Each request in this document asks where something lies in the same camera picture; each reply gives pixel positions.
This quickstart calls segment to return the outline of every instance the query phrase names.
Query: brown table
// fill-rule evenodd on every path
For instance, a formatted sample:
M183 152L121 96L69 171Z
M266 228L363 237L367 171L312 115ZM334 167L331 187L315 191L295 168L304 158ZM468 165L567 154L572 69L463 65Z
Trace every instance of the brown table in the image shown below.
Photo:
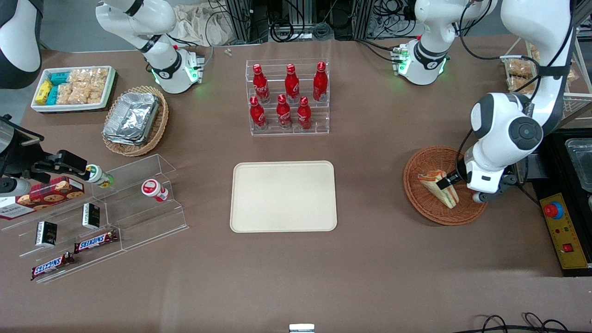
M499 55L515 38L468 40L479 54ZM592 278L559 277L540 208L522 193L509 191L459 227L426 220L405 197L408 158L457 146L474 102L504 90L497 62L455 43L442 76L417 87L354 42L232 49L232 57L216 49L203 84L166 96L169 124L153 151L178 169L175 197L191 227L46 285L28 281L32 262L18 258L16 235L2 233L3 331L260 333L312 322L318 332L441 333L477 328L478 315L492 313L523 324L524 311L592 330ZM155 84L139 52L44 55L46 68L115 67L116 95ZM331 61L331 134L251 137L245 60L316 56ZM133 161L105 148L104 117L28 110L22 125L44 134L49 152L68 149L105 169ZM334 231L230 230L236 164L322 159L335 167Z

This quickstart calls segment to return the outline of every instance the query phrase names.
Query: snickers bar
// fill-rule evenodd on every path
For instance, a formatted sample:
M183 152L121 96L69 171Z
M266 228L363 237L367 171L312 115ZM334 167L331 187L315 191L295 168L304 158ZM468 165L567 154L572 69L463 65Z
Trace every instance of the snickers bar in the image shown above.
M91 239L87 239L81 243L75 243L74 244L74 254L77 254L80 251L83 251L86 249L90 249L90 248L94 248L96 246L110 243L110 242L116 241L116 240L117 240L117 233L116 233L116 230L113 229L109 232L103 233L102 235L98 235L98 236L93 237Z
M48 261L43 265L39 265L37 267L33 267L31 270L31 281L36 277L43 275L45 273L51 272L55 269L58 269L61 266L68 265L74 262L74 257L70 252L66 252L61 256L55 258L54 260Z

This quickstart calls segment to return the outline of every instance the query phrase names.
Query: round wicker basket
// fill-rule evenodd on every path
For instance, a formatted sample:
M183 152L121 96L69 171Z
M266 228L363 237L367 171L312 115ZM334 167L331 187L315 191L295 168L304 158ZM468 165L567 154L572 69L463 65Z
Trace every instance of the round wicker basket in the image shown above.
M134 156L144 155L145 153L148 153L149 151L154 149L154 147L156 147L156 145L158 144L158 142L162 138L162 135L165 132L166 122L169 120L169 107L166 104L165 97L156 88L141 86L141 87L135 87L135 88L129 89L127 92L139 92L139 93L149 92L151 94L158 96L158 98L160 98L160 103L159 103L158 111L157 111L158 113L156 114L156 117L154 118L154 122L152 123L152 128L150 129L150 134L148 135L148 141L145 144L143 144L141 146L122 145L121 143L111 142L103 136L103 141L105 142L105 145L107 146L107 148L110 151L118 153L118 154L122 154L124 156L134 157ZM107 118L105 119L105 124L109 121L109 118L111 117L111 115L113 113L113 109L115 108L115 105L117 104L117 102L119 102L121 96L123 96L123 94L121 94L117 98L117 100L115 102L113 102L113 104L111 105L111 108L109 109L109 113L107 114Z
M450 209L417 179L418 174L426 174L429 171L453 170L455 158L454 148L432 146L415 153L403 171L403 185L411 204L423 216L441 225L466 225L478 218L487 207L487 203L473 201L474 192L468 189L464 182L458 182L454 185L454 189L458 194L459 203Z

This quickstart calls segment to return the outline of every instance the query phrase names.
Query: yellow snack package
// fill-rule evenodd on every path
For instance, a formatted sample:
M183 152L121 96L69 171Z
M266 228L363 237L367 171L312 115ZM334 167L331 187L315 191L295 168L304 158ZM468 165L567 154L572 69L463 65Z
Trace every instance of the yellow snack package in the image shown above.
M49 82L49 80L45 80L35 95L35 102L40 105L45 105L47 102L47 96L49 96L49 92L52 88L53 84Z

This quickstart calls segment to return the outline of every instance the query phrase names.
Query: clear acrylic shelf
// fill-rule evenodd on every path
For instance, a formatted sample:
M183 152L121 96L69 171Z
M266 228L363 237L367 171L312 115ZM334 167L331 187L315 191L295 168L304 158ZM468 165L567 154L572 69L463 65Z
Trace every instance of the clear acrylic shelf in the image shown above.
M329 83L327 84L327 101L317 102L313 99L313 79L317 72L317 64L319 61L324 61L327 64L327 77ZM260 131L256 130L253 120L250 117L249 98L255 95L255 88L253 87L253 65L261 65L263 74L267 77L270 92L270 102L261 104L265 111L265 118L267 119L267 129ZM292 118L292 127L284 130L279 126L278 114L275 109L278 106L278 95L285 94L284 80L286 78L286 65L293 63L296 67L296 75L300 80L300 95L308 97L308 104L312 111L312 126L308 130L302 129L298 125L298 104L290 104L290 115ZM330 86L331 77L329 71L329 62L326 58L310 58L310 59L273 59L273 60L247 60L245 69L246 78L246 92L247 92L247 116L249 118L249 127L251 135L253 136L275 136L275 135L319 135L328 134L330 130Z
M74 263L43 274L35 281L46 283L68 276L115 255L188 228L183 208L175 200L171 181L166 176L172 171L175 171L175 168L158 154L138 160L108 171L115 179L112 188L102 189L93 185L90 191L92 196L77 200L75 204L63 206L49 214L32 213L28 215L28 220L11 226L10 229L14 228L19 233L20 257L33 259L31 268L58 258L66 251L73 252L74 243L91 239L111 229L117 233L117 241L74 254ZM141 184L149 178L158 180L169 190L166 201L158 202L141 193ZM101 227L97 230L82 226L82 205L87 202L100 208ZM35 246L39 221L57 224L55 246Z

